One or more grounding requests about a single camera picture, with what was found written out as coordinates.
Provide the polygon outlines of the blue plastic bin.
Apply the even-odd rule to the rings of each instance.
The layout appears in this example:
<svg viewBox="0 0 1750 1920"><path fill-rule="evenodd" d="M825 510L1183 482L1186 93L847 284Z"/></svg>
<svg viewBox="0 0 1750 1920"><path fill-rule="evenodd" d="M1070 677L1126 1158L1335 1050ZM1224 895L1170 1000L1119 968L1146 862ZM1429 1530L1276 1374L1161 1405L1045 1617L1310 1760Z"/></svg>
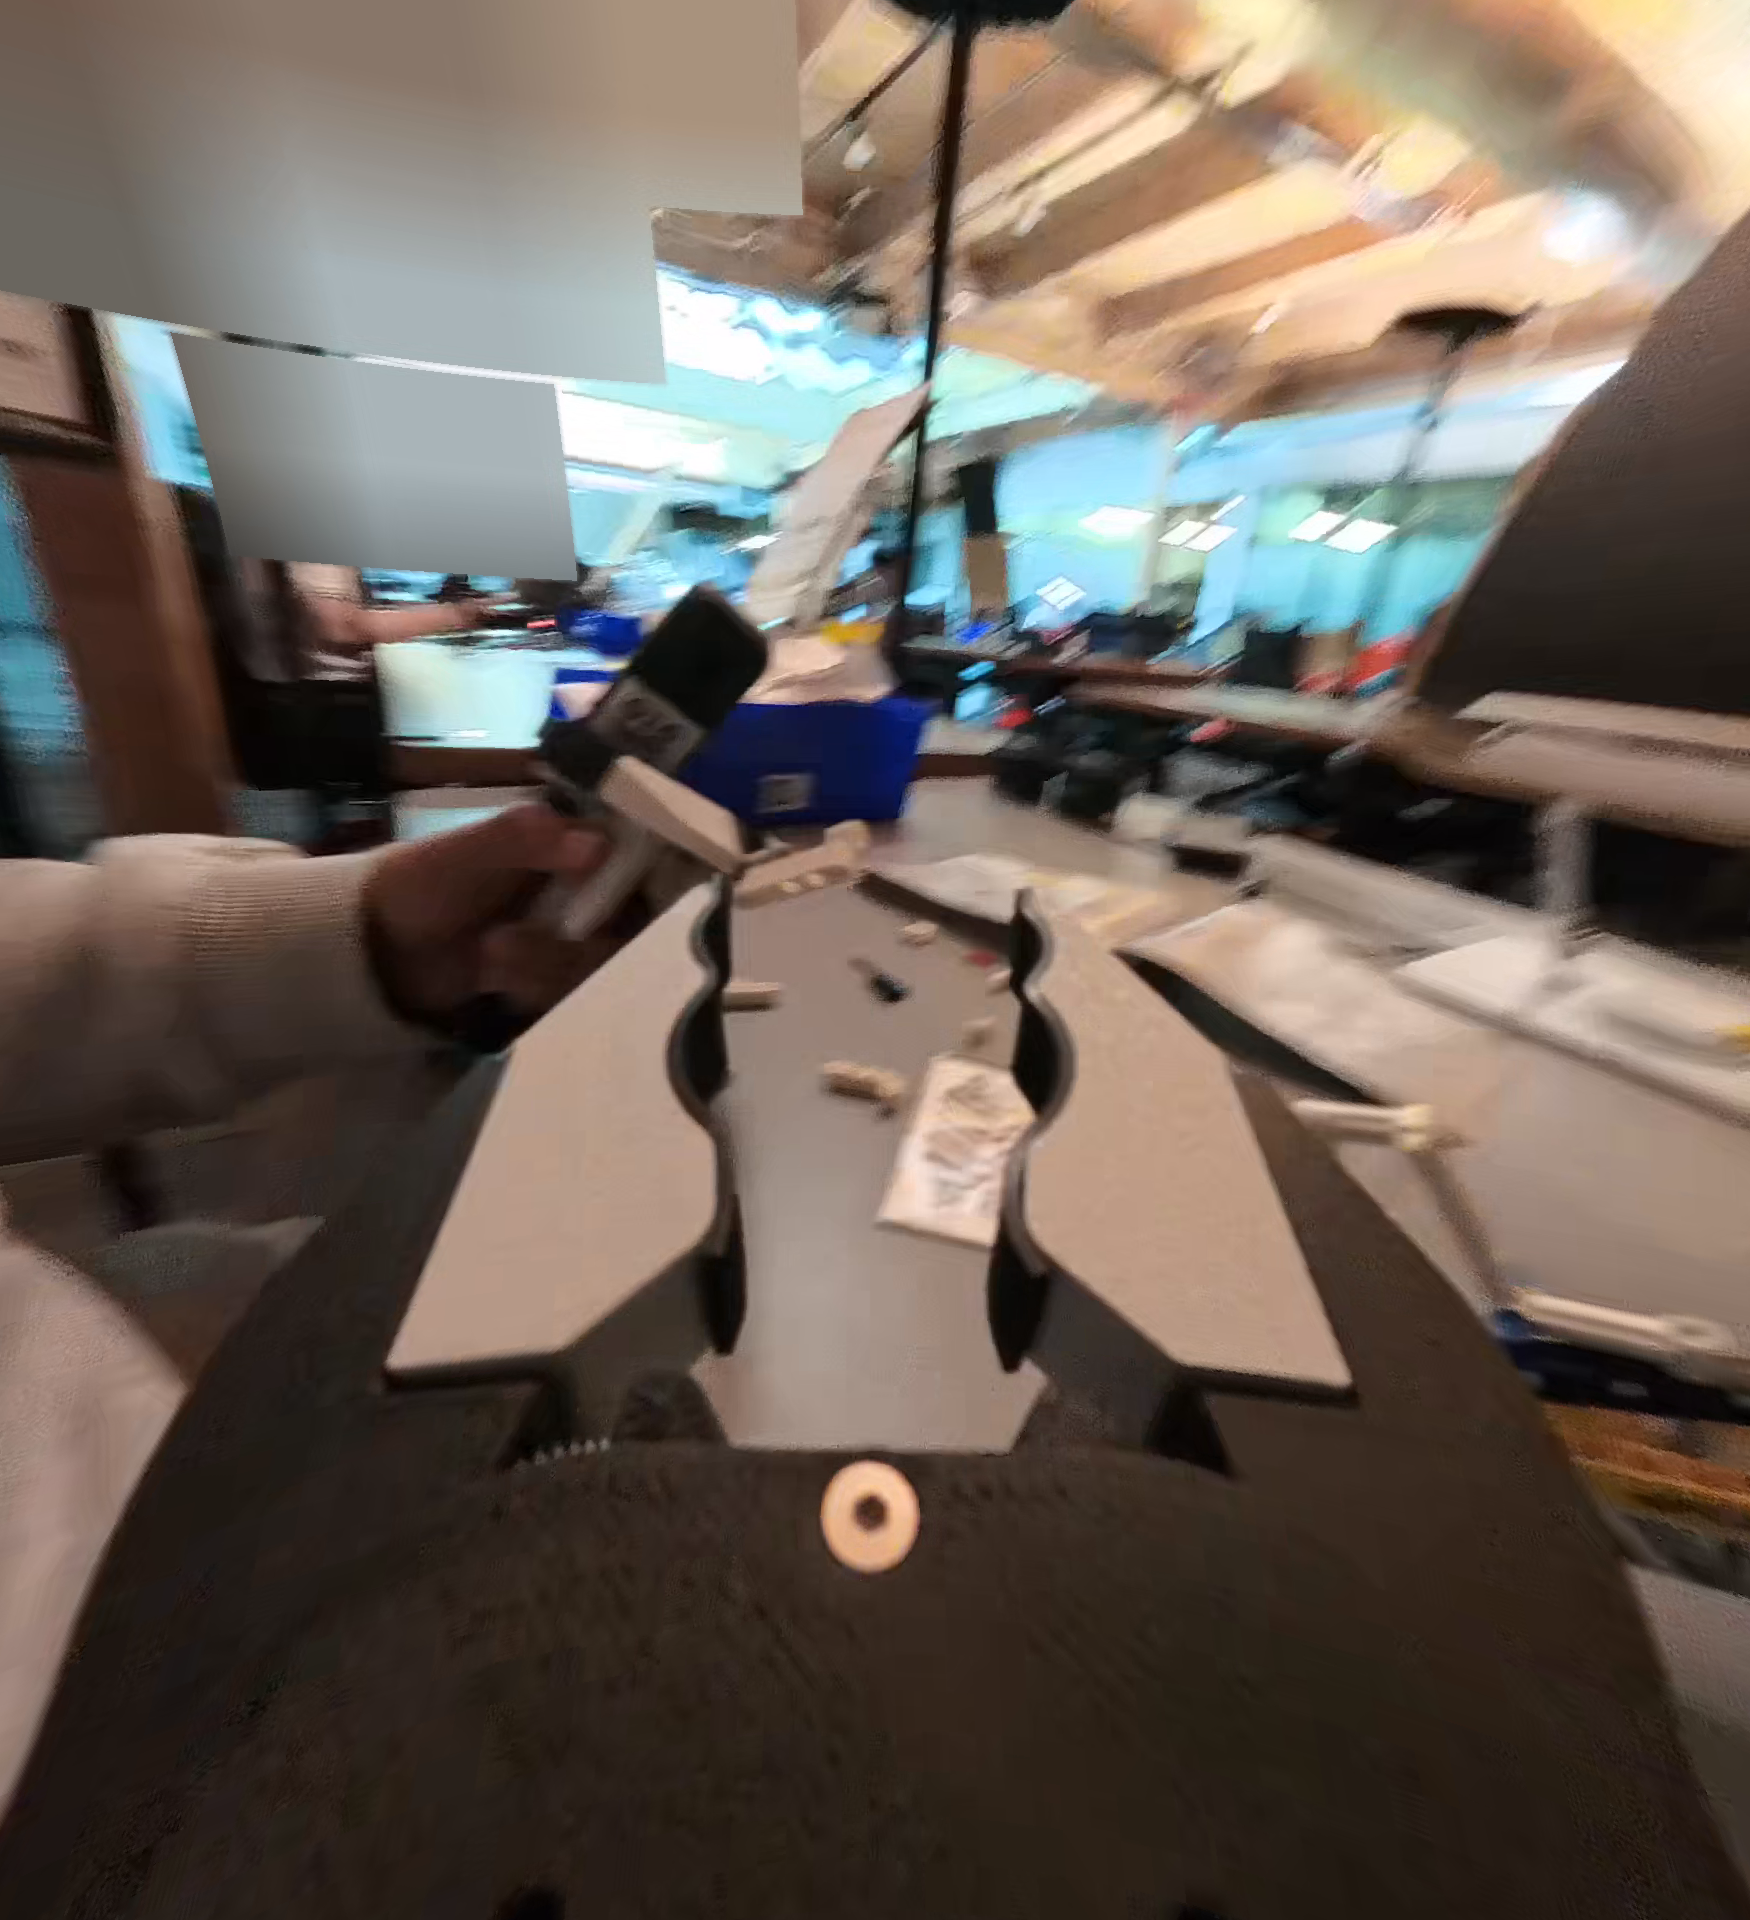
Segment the blue plastic bin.
<svg viewBox="0 0 1750 1920"><path fill-rule="evenodd" d="M749 829L837 827L900 818L935 704L888 693L878 702L747 704L673 781Z"/></svg>

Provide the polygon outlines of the zebra sticker sheet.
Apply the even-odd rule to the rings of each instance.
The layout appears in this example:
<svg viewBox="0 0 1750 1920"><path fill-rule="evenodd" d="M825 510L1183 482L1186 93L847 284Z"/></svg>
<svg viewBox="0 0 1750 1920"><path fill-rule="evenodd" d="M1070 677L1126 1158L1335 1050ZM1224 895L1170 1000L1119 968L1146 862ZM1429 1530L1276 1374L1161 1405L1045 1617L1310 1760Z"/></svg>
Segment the zebra sticker sheet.
<svg viewBox="0 0 1750 1920"><path fill-rule="evenodd" d="M1008 1068L934 1055L900 1131L875 1211L884 1228L973 1250L994 1246L1005 1165L1032 1124Z"/></svg>

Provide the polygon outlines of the yellow black lego model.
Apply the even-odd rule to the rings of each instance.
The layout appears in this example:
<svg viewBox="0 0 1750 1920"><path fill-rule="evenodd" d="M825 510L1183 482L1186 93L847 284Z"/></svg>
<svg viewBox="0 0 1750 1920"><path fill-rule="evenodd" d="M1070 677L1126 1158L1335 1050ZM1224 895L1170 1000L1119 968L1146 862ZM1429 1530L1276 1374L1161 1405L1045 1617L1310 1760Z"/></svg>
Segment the yellow black lego model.
<svg viewBox="0 0 1750 1920"><path fill-rule="evenodd" d="M1666 1435L1750 1431L1750 1355L1692 1314L1647 1314L1515 1287L1454 1170L1455 1140L1427 1104L1290 1095L1295 1119L1338 1148L1387 1149L1411 1170L1455 1244L1489 1331L1641 1567L1655 1552L1639 1523L1675 1526L1724 1548L1750 1548L1750 1466L1682 1452Z"/></svg>

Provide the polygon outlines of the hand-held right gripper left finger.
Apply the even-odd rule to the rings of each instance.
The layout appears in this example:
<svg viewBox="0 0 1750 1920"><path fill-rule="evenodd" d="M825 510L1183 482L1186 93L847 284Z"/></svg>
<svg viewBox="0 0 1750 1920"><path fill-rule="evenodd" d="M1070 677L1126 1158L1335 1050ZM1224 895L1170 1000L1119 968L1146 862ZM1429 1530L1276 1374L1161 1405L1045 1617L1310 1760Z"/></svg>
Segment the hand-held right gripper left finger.
<svg viewBox="0 0 1750 1920"><path fill-rule="evenodd" d="M384 1355L396 1386L622 1388L735 1349L726 882L677 899L505 1056Z"/></svg>

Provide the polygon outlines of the black floor lamp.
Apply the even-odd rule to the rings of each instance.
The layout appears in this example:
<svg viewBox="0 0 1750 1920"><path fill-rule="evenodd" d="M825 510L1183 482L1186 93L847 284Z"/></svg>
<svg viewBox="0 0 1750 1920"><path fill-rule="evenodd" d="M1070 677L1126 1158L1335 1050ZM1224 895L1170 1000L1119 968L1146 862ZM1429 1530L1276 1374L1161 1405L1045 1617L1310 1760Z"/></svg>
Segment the black floor lamp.
<svg viewBox="0 0 1750 1920"><path fill-rule="evenodd" d="M1529 313L1529 306L1450 301L1403 311L1390 322L1390 335L1433 349L1425 393L1392 471L1392 487L1399 490L1414 479L1425 448L1443 420L1450 393L1473 349L1510 335Z"/></svg>

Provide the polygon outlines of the black stand pole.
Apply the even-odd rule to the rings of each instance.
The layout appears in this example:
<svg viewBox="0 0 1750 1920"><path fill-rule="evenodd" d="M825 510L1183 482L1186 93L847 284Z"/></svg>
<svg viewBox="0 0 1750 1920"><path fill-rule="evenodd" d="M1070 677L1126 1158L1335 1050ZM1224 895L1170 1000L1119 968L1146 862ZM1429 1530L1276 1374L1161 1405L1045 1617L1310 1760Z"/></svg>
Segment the black stand pole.
<svg viewBox="0 0 1750 1920"><path fill-rule="evenodd" d="M913 584L922 520L927 505L929 420L935 399L937 362L950 316L956 206L962 192L962 162L976 49L986 33L1047 28L1065 10L1065 2L952 2L937 3L935 12L927 12L926 6L913 7L922 17L945 28L947 47L934 150L923 366L920 402L909 431L900 542L890 570L890 594L881 639L881 658L896 677L906 674L903 666L903 652L911 638L906 594Z"/></svg>

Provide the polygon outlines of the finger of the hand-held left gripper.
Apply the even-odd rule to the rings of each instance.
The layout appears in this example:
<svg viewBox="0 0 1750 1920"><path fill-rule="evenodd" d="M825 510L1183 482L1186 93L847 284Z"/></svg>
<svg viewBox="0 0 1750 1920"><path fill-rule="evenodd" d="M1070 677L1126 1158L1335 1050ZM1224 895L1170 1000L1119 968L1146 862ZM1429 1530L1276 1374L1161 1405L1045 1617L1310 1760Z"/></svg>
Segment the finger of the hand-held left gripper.
<svg viewBox="0 0 1750 1920"><path fill-rule="evenodd" d="M718 878L735 878L747 860L743 827L695 789L635 756L616 756L603 775L599 801L622 825L697 860Z"/></svg>

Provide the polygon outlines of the lego instruction booklet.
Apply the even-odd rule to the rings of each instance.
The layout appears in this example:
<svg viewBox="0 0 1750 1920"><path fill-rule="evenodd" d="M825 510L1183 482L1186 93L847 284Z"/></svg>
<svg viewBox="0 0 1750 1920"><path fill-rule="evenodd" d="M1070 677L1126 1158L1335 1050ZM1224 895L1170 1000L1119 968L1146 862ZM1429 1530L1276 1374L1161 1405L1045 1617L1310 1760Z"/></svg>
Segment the lego instruction booklet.
<svg viewBox="0 0 1750 1920"><path fill-rule="evenodd" d="M890 858L870 878L923 913L1005 928L1036 892L1134 961L1370 1091L1486 1117L1499 1037L1750 1131L1750 975L1608 933L1559 947L1517 908L1363 860L1265 846L1203 913L1163 885L1001 853Z"/></svg>

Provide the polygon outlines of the person's left hand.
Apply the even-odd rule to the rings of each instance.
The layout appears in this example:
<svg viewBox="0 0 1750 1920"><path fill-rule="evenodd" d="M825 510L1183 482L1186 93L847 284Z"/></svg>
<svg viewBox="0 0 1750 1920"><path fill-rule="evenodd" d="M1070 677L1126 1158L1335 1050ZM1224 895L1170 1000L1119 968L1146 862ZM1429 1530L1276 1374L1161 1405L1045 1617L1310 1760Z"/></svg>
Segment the person's left hand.
<svg viewBox="0 0 1750 1920"><path fill-rule="evenodd" d="M599 829L534 801L378 853L363 925L390 1010L474 1050L515 1039L616 947L537 915L548 890L586 882L606 850Z"/></svg>

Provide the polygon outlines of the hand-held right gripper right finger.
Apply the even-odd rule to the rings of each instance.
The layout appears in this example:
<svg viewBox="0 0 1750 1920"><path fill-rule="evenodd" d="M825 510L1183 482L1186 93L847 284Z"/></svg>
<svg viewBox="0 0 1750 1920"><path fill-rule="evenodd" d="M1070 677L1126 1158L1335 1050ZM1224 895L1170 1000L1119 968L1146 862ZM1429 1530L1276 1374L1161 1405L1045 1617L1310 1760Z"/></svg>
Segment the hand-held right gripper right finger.
<svg viewBox="0 0 1750 1920"><path fill-rule="evenodd" d="M999 1367L1095 1404L1353 1402L1224 1053L1032 888L1010 913L1008 984L1030 1122L986 1275Z"/></svg>

